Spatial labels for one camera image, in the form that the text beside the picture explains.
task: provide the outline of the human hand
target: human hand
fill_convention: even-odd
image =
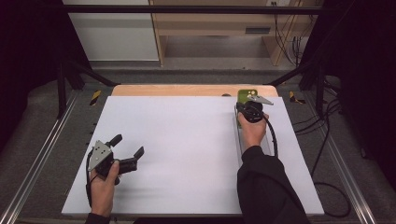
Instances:
[[[117,176],[119,175],[120,162],[114,161],[105,180],[104,177],[91,171],[91,213],[102,217],[110,217],[113,209],[114,187]]]
[[[265,122],[265,119],[256,123],[250,123],[245,119],[244,115],[239,112],[238,120],[242,127],[242,135],[245,144],[244,150],[253,146],[259,146],[266,133],[267,122]]]

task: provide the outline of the dark gray floor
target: dark gray floor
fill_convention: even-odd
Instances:
[[[243,43],[256,43],[255,41],[251,39]],[[189,41],[182,41],[182,43],[182,48],[192,45],[192,43],[189,44]],[[234,42],[229,40],[227,44],[234,45]],[[184,49],[173,48],[168,52],[170,56],[167,59],[169,66],[155,69],[145,67],[139,70],[113,70],[114,68],[108,69],[107,67],[97,71],[105,77],[120,83],[193,84],[262,84],[268,83],[286,73],[285,70],[268,67],[269,63],[265,55],[260,53],[257,56],[257,52],[249,52],[249,48],[247,48],[247,51],[237,54],[243,55],[245,57],[244,59],[236,60],[235,58],[231,58],[231,61],[227,63],[207,63],[208,55],[205,55],[205,52],[211,52],[213,49],[205,50],[203,45],[201,45],[199,49],[196,47],[192,48],[192,50],[202,51],[194,52],[193,55],[196,55],[196,58],[192,59],[194,62],[191,60],[186,61],[186,57],[183,56],[183,54],[186,54]],[[247,58],[264,58],[266,60],[265,69],[263,69],[262,64],[257,65],[257,61],[255,61],[254,66],[249,60],[244,61]],[[227,64],[235,62],[240,62],[240,64],[232,69],[226,69],[230,67]],[[95,128],[94,123],[99,120],[106,97],[112,90],[98,84],[91,78],[84,77],[84,79],[87,81],[87,85],[83,91],[79,92],[76,106],[27,198],[19,218],[64,220],[69,220],[70,218],[61,214],[66,199],[65,193],[73,183],[78,167],[87,149],[86,143],[91,140],[91,132]],[[293,91],[296,98],[301,100],[306,100],[305,96],[311,94],[310,91],[301,92],[297,86],[298,81],[299,77],[295,77],[284,85],[277,87],[279,95],[284,98],[292,123],[306,120],[313,116],[308,104],[290,102],[290,91]],[[101,90],[102,94],[96,105],[89,105],[92,95],[96,90]],[[326,93],[325,100],[327,102],[330,102],[333,98],[331,94]],[[35,161],[36,155],[39,153],[40,148],[50,133],[52,125],[56,121],[57,109],[55,82],[39,87],[29,95],[28,107],[23,114],[21,123],[0,155],[0,170],[2,171],[0,172],[0,186],[2,186],[2,190],[0,191],[0,212],[5,211],[18,191],[18,187],[21,185],[32,163]],[[295,126],[295,130],[305,125],[297,125]],[[359,143],[356,142],[351,128],[342,113],[334,113],[331,116],[331,134],[358,182],[361,192],[370,206],[377,223],[396,223],[396,194],[378,169],[375,161],[366,160],[361,157]],[[314,131],[309,134],[298,135],[297,137],[307,167],[311,170],[318,155],[318,149],[322,144],[322,136],[319,131]],[[344,189],[327,148],[325,148],[318,163],[314,181],[330,183],[339,189]],[[346,211],[345,200],[337,191],[318,187],[318,195],[325,210],[329,213],[341,214]],[[361,223],[354,208],[344,218],[320,216],[311,217],[310,219],[313,223]]]

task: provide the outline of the black sleeve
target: black sleeve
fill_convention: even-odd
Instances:
[[[89,213],[85,224],[108,224],[110,223],[110,217],[102,217],[94,213]]]
[[[278,158],[264,155],[261,147],[251,147],[242,161],[237,190],[246,224],[309,223]]]

